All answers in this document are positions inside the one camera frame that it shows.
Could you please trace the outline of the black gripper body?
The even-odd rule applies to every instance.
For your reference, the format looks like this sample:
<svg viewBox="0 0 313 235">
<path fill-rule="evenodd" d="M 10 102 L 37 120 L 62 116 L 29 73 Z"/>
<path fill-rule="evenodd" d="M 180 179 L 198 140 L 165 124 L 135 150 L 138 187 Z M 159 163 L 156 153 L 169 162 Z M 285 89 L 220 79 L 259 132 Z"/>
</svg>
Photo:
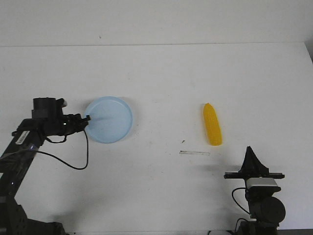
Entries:
<svg viewBox="0 0 313 235">
<path fill-rule="evenodd" d="M 58 135 L 72 135 L 85 129 L 84 121 L 80 114 L 63 115 L 60 120 Z"/>
<path fill-rule="evenodd" d="M 285 175 L 283 173 L 269 173 L 269 174 L 242 174 L 239 172 L 226 172 L 224 174 L 224 178 L 225 179 L 243 179 L 246 183 L 246 180 L 249 178 L 259 178 L 259 177 L 263 177 L 263 178 L 273 178 L 274 180 L 281 180 L 285 178 Z M 267 193 L 275 193 L 272 190 L 268 190 L 268 189 L 264 189 L 264 188 L 252 188 L 252 189 L 247 189 L 248 191 L 261 191 L 261 192 L 267 192 Z"/>
</svg>

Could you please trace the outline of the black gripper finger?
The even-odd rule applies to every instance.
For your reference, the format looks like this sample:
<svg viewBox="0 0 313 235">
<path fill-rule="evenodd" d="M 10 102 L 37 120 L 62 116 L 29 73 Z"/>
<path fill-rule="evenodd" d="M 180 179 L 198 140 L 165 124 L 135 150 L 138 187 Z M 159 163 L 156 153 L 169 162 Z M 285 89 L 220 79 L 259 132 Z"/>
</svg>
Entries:
<svg viewBox="0 0 313 235">
<path fill-rule="evenodd" d="M 79 125 L 80 126 L 88 126 L 90 120 L 91 120 L 90 115 L 87 115 L 86 117 L 80 118 Z"/>
<path fill-rule="evenodd" d="M 269 169 L 256 157 L 252 148 L 246 148 L 245 158 L 239 173 L 242 174 L 269 174 Z"/>
</svg>

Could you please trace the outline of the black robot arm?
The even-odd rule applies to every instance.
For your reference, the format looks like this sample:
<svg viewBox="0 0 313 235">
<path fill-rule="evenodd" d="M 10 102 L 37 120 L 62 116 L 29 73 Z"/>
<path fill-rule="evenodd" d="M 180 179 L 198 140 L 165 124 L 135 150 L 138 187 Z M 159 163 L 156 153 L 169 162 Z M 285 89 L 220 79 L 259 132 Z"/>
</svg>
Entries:
<svg viewBox="0 0 313 235">
<path fill-rule="evenodd" d="M 255 155 L 251 146 L 246 148 L 243 164 L 238 172 L 226 172 L 225 179 L 243 179 L 244 187 L 235 188 L 231 192 L 234 202 L 250 220 L 238 218 L 232 235 L 276 235 L 279 223 L 285 219 L 286 209 L 282 201 L 273 195 L 281 188 L 276 179 L 283 179 L 283 173 L 273 173 L 264 166 Z M 235 199 L 234 193 L 245 191 L 248 209 L 244 209 Z"/>
<path fill-rule="evenodd" d="M 51 136 L 85 130 L 90 116 L 63 113 L 67 102 L 55 98 L 33 99 L 32 117 L 24 119 L 12 132 L 12 140 L 0 157 L 0 233 L 2 235 L 64 235 L 62 223 L 43 222 L 27 217 L 15 196 L 39 148 Z"/>
</svg>

